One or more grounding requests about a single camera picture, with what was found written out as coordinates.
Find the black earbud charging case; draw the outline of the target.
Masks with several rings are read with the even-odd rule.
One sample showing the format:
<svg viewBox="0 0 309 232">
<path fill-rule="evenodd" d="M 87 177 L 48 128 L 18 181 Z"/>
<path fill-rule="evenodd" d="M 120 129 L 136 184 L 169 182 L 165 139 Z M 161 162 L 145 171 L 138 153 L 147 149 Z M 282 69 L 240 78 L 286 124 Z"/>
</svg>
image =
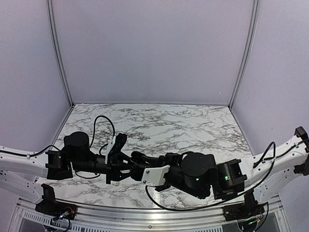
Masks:
<svg viewBox="0 0 309 232">
<path fill-rule="evenodd" d="M 130 167 L 131 178 L 135 181 L 141 181 L 144 169 L 149 166 L 146 162 L 146 155 L 138 151 L 133 151 L 130 161 L 132 163 Z"/>
</svg>

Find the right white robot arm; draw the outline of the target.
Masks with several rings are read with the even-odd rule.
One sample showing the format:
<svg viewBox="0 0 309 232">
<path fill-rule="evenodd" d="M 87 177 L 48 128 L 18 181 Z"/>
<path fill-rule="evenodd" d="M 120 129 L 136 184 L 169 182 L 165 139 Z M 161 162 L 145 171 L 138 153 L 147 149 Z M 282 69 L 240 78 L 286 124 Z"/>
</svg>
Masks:
<svg viewBox="0 0 309 232">
<path fill-rule="evenodd" d="M 216 200 L 231 200 L 247 191 L 239 212 L 250 216 L 258 203 L 266 203 L 291 180 L 309 174 L 309 136 L 303 127 L 280 146 L 271 143 L 263 154 L 216 163 L 213 154 L 167 153 L 158 158 L 141 152 L 131 154 L 131 177 L 161 192 L 170 187 L 198 199 L 211 194 Z"/>
</svg>

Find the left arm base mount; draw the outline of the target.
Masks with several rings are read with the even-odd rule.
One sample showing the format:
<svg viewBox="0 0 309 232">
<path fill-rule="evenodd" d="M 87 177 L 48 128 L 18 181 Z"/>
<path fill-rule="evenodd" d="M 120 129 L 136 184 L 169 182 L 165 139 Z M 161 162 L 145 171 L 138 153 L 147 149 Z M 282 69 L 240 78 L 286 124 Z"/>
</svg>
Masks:
<svg viewBox="0 0 309 232">
<path fill-rule="evenodd" d="M 51 186 L 41 184 L 41 187 L 43 189 L 42 200 L 36 204 L 35 210 L 39 213 L 53 216 L 50 225 L 57 220 L 66 219 L 68 226 L 63 232 L 68 232 L 71 229 L 71 221 L 75 218 L 77 205 L 57 201 L 54 189 Z"/>
</svg>

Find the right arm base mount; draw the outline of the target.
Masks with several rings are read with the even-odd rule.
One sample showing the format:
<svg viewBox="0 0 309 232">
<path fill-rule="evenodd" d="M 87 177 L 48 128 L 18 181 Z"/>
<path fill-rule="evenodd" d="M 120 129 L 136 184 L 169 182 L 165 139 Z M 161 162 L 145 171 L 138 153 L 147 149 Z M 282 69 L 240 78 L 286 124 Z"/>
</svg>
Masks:
<svg viewBox="0 0 309 232">
<path fill-rule="evenodd" d="M 242 203 L 231 204 L 223 207 L 226 221 L 237 221 L 241 232 L 256 232 L 262 224 L 267 203 L 258 203 L 253 190 L 244 194 Z"/>
</svg>

